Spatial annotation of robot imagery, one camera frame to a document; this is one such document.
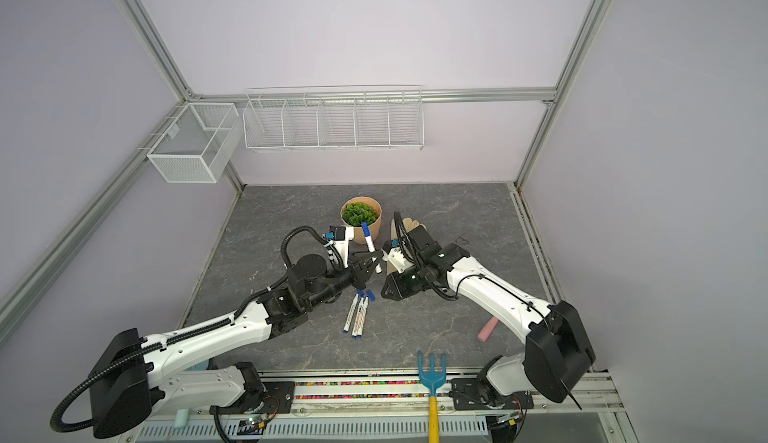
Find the white marker pen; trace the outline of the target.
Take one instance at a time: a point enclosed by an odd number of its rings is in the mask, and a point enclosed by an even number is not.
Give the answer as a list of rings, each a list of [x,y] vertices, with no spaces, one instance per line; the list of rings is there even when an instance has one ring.
[[[349,311],[347,313],[347,317],[346,317],[346,320],[345,320],[345,324],[344,324],[344,327],[343,327],[343,332],[344,333],[349,333],[352,330],[353,320],[354,320],[356,312],[357,312],[359,300],[360,300],[360,296],[358,294],[355,294],[354,298],[353,298],[353,300],[351,302],[351,305],[350,305],[350,308],[349,308]]]
[[[365,296],[358,308],[358,312],[356,315],[355,324],[353,327],[352,337],[353,338],[359,338],[362,336],[363,328],[364,328],[364,322],[365,322],[365,316],[366,316],[366,310],[368,307],[368,297]]]
[[[362,227],[362,231],[363,231],[363,235],[364,235],[364,240],[365,240],[365,243],[367,245],[367,248],[368,248],[369,252],[374,252],[376,249],[375,249],[375,245],[374,245],[374,242],[373,242],[373,238],[372,238],[372,235],[371,235],[368,223],[366,221],[363,221],[361,227]],[[380,266],[380,263],[377,263],[377,265],[375,267],[375,271],[378,274],[382,273],[382,268]]]

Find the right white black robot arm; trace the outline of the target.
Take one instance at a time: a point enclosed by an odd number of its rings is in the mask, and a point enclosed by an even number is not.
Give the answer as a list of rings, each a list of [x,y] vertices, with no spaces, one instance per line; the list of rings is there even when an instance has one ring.
[[[499,407],[524,391],[561,403],[596,356],[577,309],[550,303],[491,272],[466,249],[440,245],[422,226],[384,245],[393,268],[382,297],[401,301],[431,290],[446,300],[469,299],[510,329],[524,351],[492,359],[478,373],[475,401]]]

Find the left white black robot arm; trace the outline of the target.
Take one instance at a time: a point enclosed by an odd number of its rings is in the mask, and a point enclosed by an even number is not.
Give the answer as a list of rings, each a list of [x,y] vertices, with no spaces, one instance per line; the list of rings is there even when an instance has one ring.
[[[278,410],[254,364],[198,371],[196,365],[250,344],[275,339],[307,322],[317,306],[349,287],[363,290],[383,253],[358,252],[335,268],[317,254],[288,264],[279,281],[247,297],[232,312],[202,323],[142,337],[116,335],[88,377],[55,407],[57,433],[91,430],[97,439],[126,433],[161,413],[208,407],[213,414]]]

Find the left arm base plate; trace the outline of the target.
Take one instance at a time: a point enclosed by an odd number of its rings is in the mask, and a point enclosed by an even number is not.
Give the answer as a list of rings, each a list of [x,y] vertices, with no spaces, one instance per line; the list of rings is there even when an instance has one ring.
[[[291,411],[294,400],[295,382],[267,381],[258,390],[247,390],[233,404],[219,407],[218,413],[230,414],[285,414]]]

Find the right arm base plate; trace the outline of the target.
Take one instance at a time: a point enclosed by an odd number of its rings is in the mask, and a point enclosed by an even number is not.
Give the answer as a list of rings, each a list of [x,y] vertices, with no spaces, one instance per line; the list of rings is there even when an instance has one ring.
[[[453,378],[449,396],[456,410],[529,410],[534,407],[530,392],[504,396],[478,377]]]

